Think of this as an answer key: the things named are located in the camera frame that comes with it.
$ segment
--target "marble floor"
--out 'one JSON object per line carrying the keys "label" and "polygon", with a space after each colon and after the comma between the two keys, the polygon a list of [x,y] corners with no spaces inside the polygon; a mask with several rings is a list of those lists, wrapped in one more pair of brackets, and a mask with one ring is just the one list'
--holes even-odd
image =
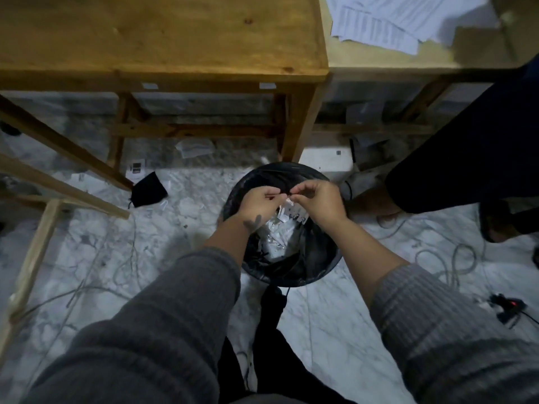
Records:
{"label": "marble floor", "polygon": [[[111,118],[43,120],[104,157]],[[71,173],[81,171],[26,136],[3,139],[2,151],[60,179],[67,181]],[[196,249],[214,231],[233,185],[254,167],[277,159],[273,141],[219,140],[214,154],[188,160],[181,158],[174,144],[171,140],[141,139],[128,141],[125,147],[125,162],[145,158],[148,169],[156,171],[169,192],[166,201],[133,210],[129,220],[81,209],[63,215],[29,306],[70,292],[81,282],[84,290],[59,297],[29,316],[0,373],[1,402],[18,402],[79,329],[110,318],[126,300],[173,266],[180,255]],[[359,179],[354,190],[365,189],[370,182],[369,176]],[[128,193],[108,184],[93,190],[121,207],[128,204]],[[38,216],[13,212],[7,206],[1,213],[1,218],[12,220],[0,237],[3,309]],[[523,299],[530,306],[529,313],[539,318],[539,271],[530,259],[535,239],[520,237],[505,244],[485,244],[474,206],[403,218],[390,228],[381,228],[375,221],[365,221],[364,226],[402,257],[417,260],[440,280],[452,283],[463,297],[481,302],[494,291],[503,292]],[[230,318],[229,338],[237,353],[249,355],[264,286],[245,273],[241,285]],[[413,402],[344,261],[320,281],[291,289],[279,329],[307,369],[346,398],[380,404]],[[539,341],[539,329],[526,318],[514,331]]]}

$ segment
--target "black trash bag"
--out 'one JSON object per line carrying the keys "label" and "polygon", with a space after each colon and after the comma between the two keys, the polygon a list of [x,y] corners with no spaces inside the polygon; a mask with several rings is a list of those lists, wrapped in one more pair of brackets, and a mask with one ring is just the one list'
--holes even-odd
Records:
{"label": "black trash bag", "polygon": [[[281,193],[290,194],[295,185],[312,179],[327,180],[327,177],[315,169],[291,162],[271,163],[254,169],[232,189],[223,208],[223,219],[236,214],[243,197],[255,187],[278,187]],[[300,227],[299,244],[299,252],[270,262],[260,251],[260,237],[254,233],[247,241],[242,267],[263,282],[294,288],[324,277],[341,260],[337,245],[312,218]]]}

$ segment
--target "gray sweater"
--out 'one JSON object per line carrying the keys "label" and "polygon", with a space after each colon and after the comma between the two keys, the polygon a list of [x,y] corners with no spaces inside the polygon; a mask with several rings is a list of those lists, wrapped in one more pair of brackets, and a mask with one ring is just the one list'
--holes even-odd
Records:
{"label": "gray sweater", "polygon": [[[82,329],[24,403],[216,403],[217,361],[240,272],[206,248]],[[539,402],[539,346],[418,266],[383,279],[371,316],[417,402]],[[298,401],[253,395],[242,404]]]}

